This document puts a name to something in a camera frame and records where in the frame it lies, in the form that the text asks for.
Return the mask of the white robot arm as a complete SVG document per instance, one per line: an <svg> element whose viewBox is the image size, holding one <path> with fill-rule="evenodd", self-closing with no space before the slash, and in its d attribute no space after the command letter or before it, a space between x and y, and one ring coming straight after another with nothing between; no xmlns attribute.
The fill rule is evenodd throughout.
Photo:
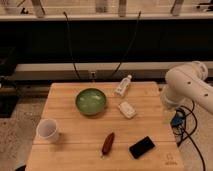
<svg viewBox="0 0 213 171"><path fill-rule="evenodd" d="M213 115L213 87L205 82L207 66L200 61L175 66L165 74L161 102L166 109L179 107L189 98Z"/></svg>

